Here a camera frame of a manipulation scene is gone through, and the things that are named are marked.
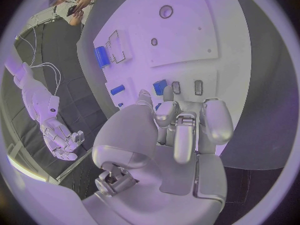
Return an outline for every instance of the wire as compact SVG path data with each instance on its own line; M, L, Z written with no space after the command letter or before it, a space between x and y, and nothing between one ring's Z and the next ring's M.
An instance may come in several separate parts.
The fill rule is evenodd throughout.
M56 90L55 90L54 96L56 96L56 93L57 93L57 91L58 91L58 89L59 89L59 86L61 85L61 80L62 80L61 72L60 72L60 70L59 70L54 64L52 64L51 62L44 62L44 63L42 63L42 64L40 64L40 65L32 66L32 68L39 68L39 67L44 67L44 66L52 68L53 71L54 71L54 73L55 73ZM57 80L57 73L56 73L55 69L54 69L52 66L58 71L58 74L59 74L59 81Z
M28 23L26 23L26 25L29 25L29 26L32 27L32 29L33 29L34 37L35 37L35 48L32 46L32 44L31 44L29 41L27 41L27 40L26 40L25 38L23 38L21 35L19 35L19 37L20 37L21 39L23 39L25 42L27 42L27 43L31 46L31 48L32 48L32 50L33 50L32 62L31 62L31 65L30 65L30 67L31 67L31 66L34 64L35 60L36 60L36 52L37 52L37 33L36 33L35 28L34 28L32 25L30 25L30 24L28 24Z

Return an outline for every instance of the shirt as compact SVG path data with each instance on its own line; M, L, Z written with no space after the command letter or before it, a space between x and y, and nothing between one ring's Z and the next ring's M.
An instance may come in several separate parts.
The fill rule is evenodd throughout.
M63 19L65 19L68 23L70 23L70 21L72 20L73 16L70 15L70 16L67 16L68 14L68 10L69 8L73 7L74 5L76 5L76 1L77 0L67 0L61 4L59 4L56 8L56 13L61 16ZM83 11L83 17L82 17L82 20L81 22L83 24L86 23L87 19L88 19L88 16L90 14L90 11L92 10L93 8L93 4L95 3L96 0L92 0L91 3L86 6L84 9L82 9Z

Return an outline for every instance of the phone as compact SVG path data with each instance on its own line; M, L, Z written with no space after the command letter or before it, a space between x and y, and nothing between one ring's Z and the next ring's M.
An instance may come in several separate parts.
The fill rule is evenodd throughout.
M71 7L68 9L68 11L67 11L66 16L67 16L67 17L71 16L71 15L74 13L74 10L75 10L76 7L77 7L77 5L71 6Z

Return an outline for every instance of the blue object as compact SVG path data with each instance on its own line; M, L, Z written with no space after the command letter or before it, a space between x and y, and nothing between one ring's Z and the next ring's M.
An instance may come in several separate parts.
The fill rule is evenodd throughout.
M114 96L114 95L116 95L116 94L118 94L118 93L120 93L124 90L125 90L124 85L121 85L121 86L117 86L114 89L110 90L110 93Z
M155 89L156 95L158 96L163 95L166 86L167 86L167 81L165 79L153 83L153 87Z
M110 64L110 59L104 46L99 46L94 50L100 68L104 68Z
M155 107L155 111L157 111L161 105L162 105L161 103L157 104Z

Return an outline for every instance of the circular hole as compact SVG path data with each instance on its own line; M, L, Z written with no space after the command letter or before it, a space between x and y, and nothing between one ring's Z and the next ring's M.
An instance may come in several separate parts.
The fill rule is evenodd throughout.
M152 38L151 39L151 44L152 44L152 46L156 46L159 43L158 43L158 40L156 38Z
M172 14L173 14L173 8L169 5L165 5L159 10L159 15L163 19L168 19L169 17L172 16Z

